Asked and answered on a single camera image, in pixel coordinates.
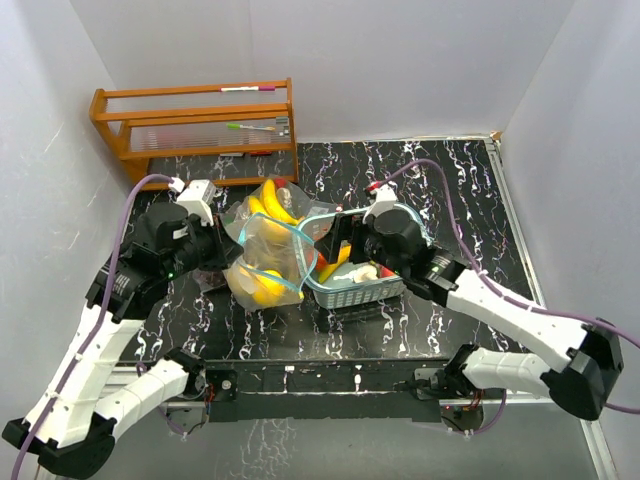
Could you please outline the clear zip bag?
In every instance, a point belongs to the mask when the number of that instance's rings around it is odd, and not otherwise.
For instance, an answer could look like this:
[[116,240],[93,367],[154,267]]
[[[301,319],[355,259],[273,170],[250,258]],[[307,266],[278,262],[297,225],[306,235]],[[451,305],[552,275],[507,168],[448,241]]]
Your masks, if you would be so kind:
[[292,231],[307,217],[335,210],[335,205],[311,199],[296,184],[282,177],[268,178],[260,187],[233,204],[223,216],[227,233],[236,241],[257,237],[285,244]]
[[[298,226],[296,228],[286,224],[282,224],[282,226],[292,231],[291,239],[285,244],[275,244],[257,237],[235,240],[243,248],[243,253],[232,266],[240,265],[250,273],[257,270],[276,270],[281,274],[283,283],[290,289],[289,296],[283,304],[273,307],[257,305],[255,310],[247,310],[242,307],[248,312],[301,303],[304,300],[303,286],[305,281],[320,261],[320,253],[315,249],[314,243],[322,239],[329,229],[321,234],[322,238],[313,240],[299,230]],[[229,269],[224,271],[225,279]]]

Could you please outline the yellow pear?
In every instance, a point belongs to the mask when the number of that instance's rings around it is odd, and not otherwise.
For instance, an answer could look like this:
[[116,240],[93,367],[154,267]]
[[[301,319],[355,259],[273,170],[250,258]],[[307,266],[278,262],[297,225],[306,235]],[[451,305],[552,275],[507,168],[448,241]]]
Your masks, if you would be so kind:
[[247,310],[255,310],[257,303],[253,294],[257,291],[255,277],[240,265],[232,266],[226,273],[227,284],[236,301]]

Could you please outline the yellow bananas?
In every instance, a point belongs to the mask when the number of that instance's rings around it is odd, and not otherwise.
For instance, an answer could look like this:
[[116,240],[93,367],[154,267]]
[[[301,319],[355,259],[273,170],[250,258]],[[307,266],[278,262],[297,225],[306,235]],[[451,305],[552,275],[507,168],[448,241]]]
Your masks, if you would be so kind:
[[247,205],[251,214],[261,213],[268,217],[282,222],[289,226],[297,226],[300,222],[278,199],[278,191],[283,190],[287,197],[291,197],[291,192],[287,188],[287,181],[284,179],[268,179],[259,188],[259,191],[250,195]]

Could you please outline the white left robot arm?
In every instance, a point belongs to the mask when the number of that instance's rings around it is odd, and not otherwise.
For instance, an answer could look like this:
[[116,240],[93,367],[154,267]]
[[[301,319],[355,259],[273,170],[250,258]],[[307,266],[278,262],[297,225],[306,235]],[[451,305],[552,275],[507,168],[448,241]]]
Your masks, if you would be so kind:
[[88,479],[117,440],[166,400],[200,396],[205,364],[176,347],[115,393],[104,396],[114,367],[175,279],[194,270],[222,271],[243,252],[209,205],[159,203],[117,240],[97,272],[68,350],[47,390],[23,418],[7,422],[3,439],[18,449],[12,478],[27,454],[45,470]]

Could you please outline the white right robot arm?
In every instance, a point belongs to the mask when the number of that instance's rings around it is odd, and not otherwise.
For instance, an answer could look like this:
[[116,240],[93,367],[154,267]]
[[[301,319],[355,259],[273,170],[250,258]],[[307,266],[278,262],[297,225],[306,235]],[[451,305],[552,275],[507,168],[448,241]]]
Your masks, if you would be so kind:
[[428,381],[432,389],[466,397],[500,388],[552,399],[571,415],[600,417],[623,370],[611,324],[553,314],[513,293],[429,242],[418,221],[394,208],[379,215],[340,213],[316,249],[334,263],[351,247],[356,264],[373,261],[397,274],[415,295],[498,330],[523,353],[462,346]]

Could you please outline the white mushroom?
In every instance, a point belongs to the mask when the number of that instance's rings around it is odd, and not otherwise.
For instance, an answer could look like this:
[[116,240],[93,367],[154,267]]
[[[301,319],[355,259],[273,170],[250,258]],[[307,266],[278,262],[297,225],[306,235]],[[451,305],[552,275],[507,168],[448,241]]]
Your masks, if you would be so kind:
[[354,283],[365,283],[378,279],[378,269],[372,264],[365,264],[351,272]]

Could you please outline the teal plastic basket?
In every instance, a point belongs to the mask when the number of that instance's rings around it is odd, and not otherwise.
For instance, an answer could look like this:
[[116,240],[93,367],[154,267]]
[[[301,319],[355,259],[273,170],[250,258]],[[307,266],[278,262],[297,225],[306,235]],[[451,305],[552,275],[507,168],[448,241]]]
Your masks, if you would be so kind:
[[[420,215],[410,206],[396,203],[395,209],[405,211],[410,218],[421,225],[422,236],[431,240],[423,225]],[[321,234],[328,230],[333,222],[335,213],[323,213],[307,217],[302,220],[298,228],[313,240],[322,238]],[[346,261],[340,265],[324,283],[319,283],[319,273],[314,271],[307,277],[305,284],[315,296],[317,304],[325,309],[339,309],[386,300],[400,295],[405,285],[397,275],[384,278],[369,279],[359,283],[354,282],[356,271],[362,270],[367,264],[353,264]]]

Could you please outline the green white marker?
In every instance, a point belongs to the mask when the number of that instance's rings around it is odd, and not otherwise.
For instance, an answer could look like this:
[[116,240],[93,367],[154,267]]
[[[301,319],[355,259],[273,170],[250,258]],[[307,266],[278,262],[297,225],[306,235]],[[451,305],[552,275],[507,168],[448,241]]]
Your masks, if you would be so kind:
[[264,132],[276,131],[276,127],[273,127],[273,126],[249,125],[249,124],[240,124],[240,123],[226,123],[226,127],[231,130],[254,130],[254,131],[264,131]]

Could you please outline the wooden rack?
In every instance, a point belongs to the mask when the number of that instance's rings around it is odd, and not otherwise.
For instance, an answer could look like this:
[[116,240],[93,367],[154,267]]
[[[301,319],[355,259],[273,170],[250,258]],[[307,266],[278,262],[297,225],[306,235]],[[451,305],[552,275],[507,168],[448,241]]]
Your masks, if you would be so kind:
[[[221,93],[221,87],[274,85],[273,92]],[[98,89],[89,118],[134,182],[159,159],[217,156],[257,158],[285,153],[299,180],[291,79],[128,90]],[[276,127],[274,132],[231,130],[226,123]]]

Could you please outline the pink white marker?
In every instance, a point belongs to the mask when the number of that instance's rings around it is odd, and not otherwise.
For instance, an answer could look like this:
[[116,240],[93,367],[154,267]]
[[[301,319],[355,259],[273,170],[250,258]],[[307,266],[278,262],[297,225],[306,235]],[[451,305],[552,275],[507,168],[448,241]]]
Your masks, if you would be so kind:
[[234,86],[234,87],[221,87],[219,92],[221,93],[233,93],[233,92],[273,92],[277,89],[274,85],[246,85],[246,86]]

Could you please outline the black metal base rail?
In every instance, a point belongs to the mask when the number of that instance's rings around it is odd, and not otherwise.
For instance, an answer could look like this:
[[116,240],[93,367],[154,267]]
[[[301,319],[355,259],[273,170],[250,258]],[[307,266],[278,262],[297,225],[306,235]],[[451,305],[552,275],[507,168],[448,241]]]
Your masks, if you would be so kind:
[[583,420],[598,418],[592,395],[571,360],[554,371],[532,353],[464,346],[451,359],[210,360],[173,350],[96,405],[120,438],[166,401],[199,404],[214,422],[254,419],[403,418],[438,422],[440,404],[478,402],[525,392],[552,399]]

